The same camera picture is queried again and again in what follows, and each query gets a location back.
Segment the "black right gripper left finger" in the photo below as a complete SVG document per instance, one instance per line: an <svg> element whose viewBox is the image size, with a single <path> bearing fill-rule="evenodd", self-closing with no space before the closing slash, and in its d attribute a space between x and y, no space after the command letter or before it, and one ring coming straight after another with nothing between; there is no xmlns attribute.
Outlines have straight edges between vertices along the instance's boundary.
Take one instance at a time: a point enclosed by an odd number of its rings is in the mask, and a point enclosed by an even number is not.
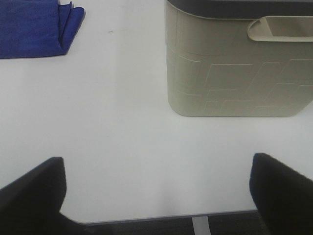
<svg viewBox="0 0 313 235"><path fill-rule="evenodd" d="M67 192L64 160L51 157L0 190L2 235L91 235L60 213Z"/></svg>

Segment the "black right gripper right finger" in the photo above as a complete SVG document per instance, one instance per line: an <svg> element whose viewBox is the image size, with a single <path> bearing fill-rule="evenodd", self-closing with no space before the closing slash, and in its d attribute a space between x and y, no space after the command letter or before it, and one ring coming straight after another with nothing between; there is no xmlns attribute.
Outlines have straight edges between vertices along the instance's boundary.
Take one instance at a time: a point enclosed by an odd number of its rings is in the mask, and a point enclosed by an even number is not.
<svg viewBox="0 0 313 235"><path fill-rule="evenodd" d="M249 189L272 235L313 233L313 182L279 160L256 153Z"/></svg>

